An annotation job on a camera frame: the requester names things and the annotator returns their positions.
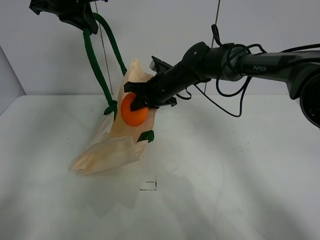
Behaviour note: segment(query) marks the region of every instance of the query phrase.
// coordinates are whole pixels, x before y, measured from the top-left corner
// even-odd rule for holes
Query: white wall
[[[82,31],[47,12],[36,15],[29,0],[0,3],[0,44],[27,95],[102,94],[88,61]],[[106,64],[101,38],[92,37]]]
[[[0,115],[25,92],[0,46]]]
[[[0,8],[0,44],[26,93],[101,94],[86,57],[82,32],[61,23],[53,14],[43,12],[37,16],[29,9],[29,3],[3,0]],[[152,73],[152,55],[174,65],[193,44],[211,43],[218,1],[112,0],[98,1],[97,6],[113,30],[125,64],[138,58],[143,68]],[[319,8],[318,0],[221,0],[221,40],[245,45],[260,43],[269,52],[318,43]],[[112,87],[117,90],[122,74],[105,33],[103,38]],[[92,41],[108,82],[100,36],[94,35]],[[221,82],[221,89],[234,92],[243,80]],[[214,80],[206,92],[216,93]],[[284,83],[254,78],[248,93],[288,91]]]

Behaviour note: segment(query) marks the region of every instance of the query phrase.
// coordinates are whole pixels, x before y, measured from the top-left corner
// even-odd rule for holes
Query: black wire
[[[190,100],[191,97],[192,97],[191,93],[188,92],[187,89],[185,89],[185,91],[186,91],[186,93],[187,93],[189,96],[185,97],[185,96],[181,96],[181,95],[179,95],[179,94],[176,94],[176,96],[177,96],[178,98],[180,98],[180,99],[183,99],[183,100]]]
[[[295,51],[301,51],[301,50],[306,50],[306,49],[317,49],[320,48],[320,44],[311,44],[311,45],[305,45],[305,46],[297,46],[293,48],[289,48],[286,50],[281,51],[281,53],[290,53],[290,52],[295,52]]]
[[[235,117],[235,118],[239,118],[241,117],[242,115],[242,107],[243,107],[243,101],[244,101],[244,96],[245,96],[245,93],[246,93],[246,90],[247,90],[247,87],[249,85],[251,81],[251,77],[248,76],[245,83],[244,83],[244,88],[243,88],[243,91],[242,91],[242,94],[241,94],[241,98],[240,98],[240,106],[239,106],[239,114],[238,115],[235,115],[227,110],[225,110],[222,106],[218,105],[216,102],[214,102],[210,97],[208,97],[197,85],[195,85],[195,87],[199,90],[200,93],[202,93],[211,103],[213,103],[214,105],[216,105],[219,109],[221,109],[222,111],[224,111],[225,113]]]
[[[216,43],[221,47],[223,46],[223,44],[220,42],[220,35],[219,35],[219,30],[218,30],[218,27],[216,24],[213,24],[211,26],[212,28],[212,32],[213,32],[213,39],[212,39],[212,45],[214,43],[214,40],[216,41]],[[227,56],[226,56],[226,62],[221,66],[221,70],[220,72],[218,72],[217,74],[217,77],[216,77],[216,83],[215,83],[215,87],[216,87],[216,90],[217,92],[222,95],[223,97],[234,97],[236,95],[238,95],[239,93],[242,92],[241,94],[241,97],[240,97],[240,104],[239,104],[239,114],[238,115],[235,115],[227,110],[225,110],[223,107],[221,107],[220,105],[218,105],[216,102],[214,102],[210,97],[208,97],[206,95],[205,92],[203,92],[198,86],[195,85],[195,87],[210,101],[212,102],[214,105],[216,105],[219,109],[221,109],[222,111],[224,111],[225,113],[235,117],[235,118],[239,118],[241,115],[242,115],[242,108],[243,108],[243,100],[244,100],[244,96],[245,96],[245,93],[246,93],[246,90],[248,88],[248,85],[252,79],[252,77],[248,76],[246,81],[244,82],[243,86],[238,90],[236,91],[235,93],[232,93],[232,94],[225,94],[223,92],[221,92],[220,88],[219,88],[219,80],[220,80],[220,76],[221,76],[221,72],[222,70],[228,65],[229,68],[231,68],[232,70],[236,71],[236,69],[232,66],[231,64],[231,60],[233,60],[235,57],[239,56],[241,53],[243,52],[246,52],[247,54],[251,54],[251,51],[250,49],[251,48],[254,48],[254,47],[258,47],[260,49],[260,51],[262,53],[267,53],[266,50],[263,49],[263,47],[260,45],[260,44],[252,44],[252,45],[249,45],[249,46],[245,46],[243,44],[234,44],[232,47],[230,47],[228,49],[228,52],[227,52]],[[232,51],[233,49],[235,48],[241,48],[240,50],[238,50],[236,53],[232,54]]]
[[[215,14],[215,26],[217,26],[217,22],[218,22],[218,16],[219,16],[219,10],[220,10],[220,3],[221,3],[221,0],[218,0],[218,7],[216,9],[216,14]],[[212,31],[213,33],[213,36],[212,36],[212,43],[211,43],[211,48],[214,47],[214,41],[215,41],[215,35],[214,35],[214,32]],[[206,90],[207,90],[207,82],[205,82],[204,84],[204,93],[206,93]]]
[[[230,56],[232,50],[234,48],[238,48],[238,47],[241,47],[242,49],[237,51],[236,53],[234,53],[232,56]],[[242,45],[242,44],[235,44],[233,47],[231,47],[229,50],[228,50],[228,53],[227,53],[227,57],[226,57],[226,62],[222,65],[221,69],[224,69],[227,65],[233,69],[234,71],[236,71],[234,69],[234,67],[231,65],[231,60],[234,59],[235,57],[237,57],[239,54],[241,54],[242,52],[246,52],[248,54],[251,54],[251,51],[250,49],[251,48],[254,48],[254,47],[258,47],[262,53],[267,53],[266,50],[263,49],[263,47],[260,45],[260,44],[252,44],[252,45],[249,45],[249,46],[245,46],[245,45]],[[242,85],[242,87],[236,91],[235,93],[232,93],[232,94],[225,94],[223,93],[220,88],[219,88],[219,80],[220,80],[220,73],[217,75],[216,77],[216,82],[215,82],[215,88],[217,90],[217,92],[223,96],[223,97],[227,97],[227,98],[230,98],[230,97],[234,97],[236,95],[238,95],[239,93],[241,93],[242,90],[244,90],[245,88],[245,85],[246,85],[246,82],[248,81],[248,79],[246,80],[246,82]]]
[[[211,44],[211,48],[213,47],[214,45],[214,41],[216,41],[216,43],[222,47],[223,44],[221,43],[220,41],[220,34],[219,34],[219,30],[218,30],[218,27],[217,27],[217,23],[216,24],[213,24],[211,26],[212,28],[212,33],[213,33],[213,38],[212,38],[212,44]],[[215,82],[215,87],[216,87],[216,90],[217,92],[223,96],[223,97],[234,97],[236,95],[238,95],[239,93],[241,93],[241,97],[240,97],[240,105],[239,105],[239,114],[238,115],[235,115],[227,110],[225,110],[223,107],[221,107],[220,105],[218,105],[216,102],[214,102],[210,97],[208,97],[206,95],[205,92],[203,92],[196,84],[194,85],[200,93],[202,93],[211,103],[213,103],[214,105],[216,105],[219,109],[221,109],[222,111],[224,111],[225,113],[235,117],[235,118],[239,118],[241,115],[242,115],[242,109],[243,109],[243,100],[244,100],[244,96],[245,96],[245,93],[246,93],[246,90],[248,88],[248,85],[252,79],[252,75],[261,75],[261,73],[256,73],[256,74],[252,74],[252,73],[243,73],[244,75],[251,75],[251,76],[248,76],[246,81],[244,82],[243,86],[238,90],[236,91],[235,93],[232,93],[232,94],[225,94],[223,92],[221,92],[220,88],[219,88],[219,80],[220,80],[220,76],[221,76],[221,73],[223,71],[223,69],[228,66],[231,70],[233,70],[234,72],[237,72],[237,70],[235,69],[234,66],[232,66],[231,64],[231,61],[235,58],[235,57],[238,57],[241,53],[243,52],[246,52],[247,54],[251,54],[251,51],[250,49],[251,48],[254,48],[254,47],[258,47],[261,51],[261,53],[263,54],[266,54],[267,51],[264,50],[264,48],[260,45],[260,44],[252,44],[252,45],[249,45],[249,46],[245,46],[243,44],[234,44],[232,47],[230,47],[228,49],[228,52],[227,52],[227,55],[226,55],[226,62],[221,66],[221,69],[220,71],[217,73],[217,77],[216,77],[216,82]],[[232,54],[232,51],[235,49],[235,48],[241,48],[239,51],[237,51],[236,53]],[[300,51],[300,50],[306,50],[306,49],[314,49],[314,48],[320,48],[320,44],[312,44],[312,45],[306,45],[306,46],[299,46],[299,47],[294,47],[294,48],[290,48],[290,49],[287,49],[287,50],[284,50],[282,51],[282,53],[289,53],[289,52],[295,52],[295,51]],[[279,66],[278,68],[276,69],[273,69],[273,70],[269,70],[267,72],[264,72],[264,74],[269,74],[269,73],[273,73],[273,72],[276,72],[276,71],[279,71],[279,70],[282,70],[282,69],[285,69],[285,68],[288,68],[288,67],[292,67],[292,66],[295,66],[295,65],[298,65],[298,64],[302,64],[302,63],[320,63],[320,58],[319,57],[315,57],[315,58],[307,58],[307,59],[301,59],[301,60],[297,60],[297,61],[294,61],[294,62],[290,62],[290,63],[287,63],[287,64],[284,64],[282,66]]]

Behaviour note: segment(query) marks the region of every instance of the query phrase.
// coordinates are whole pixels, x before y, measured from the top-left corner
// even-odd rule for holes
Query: orange ball
[[[135,100],[136,94],[129,92],[121,103],[121,116],[123,121],[132,127],[143,124],[148,116],[148,107],[143,107],[135,111],[131,111],[130,105]]]

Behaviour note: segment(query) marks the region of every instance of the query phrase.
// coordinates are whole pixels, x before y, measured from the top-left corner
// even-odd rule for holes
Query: white table
[[[0,116],[1,240],[319,239],[320,131],[287,96],[248,95],[241,118],[181,100],[157,112],[141,161],[76,176],[105,108],[22,96]]]

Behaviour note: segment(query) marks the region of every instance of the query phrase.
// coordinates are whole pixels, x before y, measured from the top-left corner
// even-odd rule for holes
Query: paper bag
[[[147,82],[153,76],[145,73],[138,60],[133,59],[126,72],[118,93],[117,109],[127,93],[124,92],[126,82]],[[105,116],[94,134],[88,147],[78,157],[72,170],[80,171],[78,175],[105,172],[141,159],[148,144],[148,139],[138,141],[141,133],[152,130],[155,122],[155,109],[149,109],[146,121],[140,126],[127,125],[120,111],[113,122],[113,113]]]

